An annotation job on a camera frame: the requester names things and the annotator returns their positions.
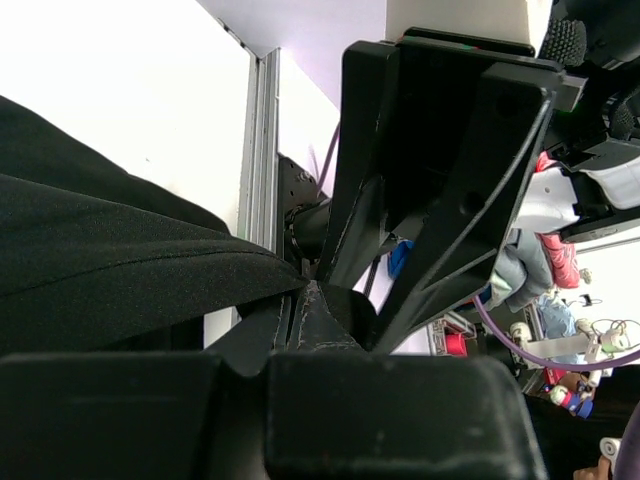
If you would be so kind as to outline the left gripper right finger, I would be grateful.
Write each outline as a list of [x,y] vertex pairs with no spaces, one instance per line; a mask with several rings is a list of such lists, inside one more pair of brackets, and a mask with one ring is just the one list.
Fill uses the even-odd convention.
[[299,294],[266,369],[264,463],[273,479],[543,479],[522,394],[487,357],[372,354]]

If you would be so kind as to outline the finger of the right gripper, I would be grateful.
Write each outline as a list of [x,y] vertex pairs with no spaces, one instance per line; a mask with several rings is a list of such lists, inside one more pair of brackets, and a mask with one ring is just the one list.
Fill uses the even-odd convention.
[[334,190],[317,278],[353,287],[383,241],[385,207],[380,141],[397,93],[399,50],[358,41],[342,60],[339,149]]

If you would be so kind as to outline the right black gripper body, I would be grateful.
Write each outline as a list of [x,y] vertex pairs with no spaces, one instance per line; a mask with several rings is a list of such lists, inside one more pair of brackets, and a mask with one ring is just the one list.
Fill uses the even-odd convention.
[[[480,76],[496,63],[532,66],[556,74],[554,107],[565,86],[565,68],[521,54],[497,41],[411,30],[396,45],[399,73],[387,132],[387,228],[414,240],[440,201],[458,158],[475,105]],[[515,224],[525,202],[526,183]]]

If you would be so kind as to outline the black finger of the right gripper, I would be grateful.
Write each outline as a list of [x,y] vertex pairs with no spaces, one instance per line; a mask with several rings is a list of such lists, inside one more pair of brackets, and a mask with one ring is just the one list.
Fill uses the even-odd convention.
[[550,70],[496,63],[480,76],[442,197],[372,326],[373,352],[393,351],[484,288],[535,166],[555,93]]

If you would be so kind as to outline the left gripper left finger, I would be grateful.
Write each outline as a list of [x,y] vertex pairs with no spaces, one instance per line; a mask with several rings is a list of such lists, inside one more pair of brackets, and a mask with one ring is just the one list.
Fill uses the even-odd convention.
[[270,299],[203,352],[1,362],[5,479],[263,479],[262,372],[288,323]]

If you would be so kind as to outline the black zip jacket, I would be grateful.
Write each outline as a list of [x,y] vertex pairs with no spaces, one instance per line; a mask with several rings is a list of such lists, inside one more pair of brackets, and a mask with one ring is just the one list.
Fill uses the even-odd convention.
[[307,286],[208,210],[1,102],[1,355],[202,354],[204,318]]

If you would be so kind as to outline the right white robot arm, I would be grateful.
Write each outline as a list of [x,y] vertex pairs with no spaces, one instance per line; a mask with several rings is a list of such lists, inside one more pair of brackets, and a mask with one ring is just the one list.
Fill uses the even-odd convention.
[[320,281],[409,256],[348,331],[389,353],[489,282],[513,228],[596,239],[639,222],[635,1],[390,1],[342,56]]

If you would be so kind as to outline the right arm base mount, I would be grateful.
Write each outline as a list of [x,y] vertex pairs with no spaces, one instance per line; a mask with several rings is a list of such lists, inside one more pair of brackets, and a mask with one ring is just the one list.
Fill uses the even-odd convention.
[[314,177],[292,159],[278,155],[277,253],[289,263],[320,259],[329,222],[330,199]]

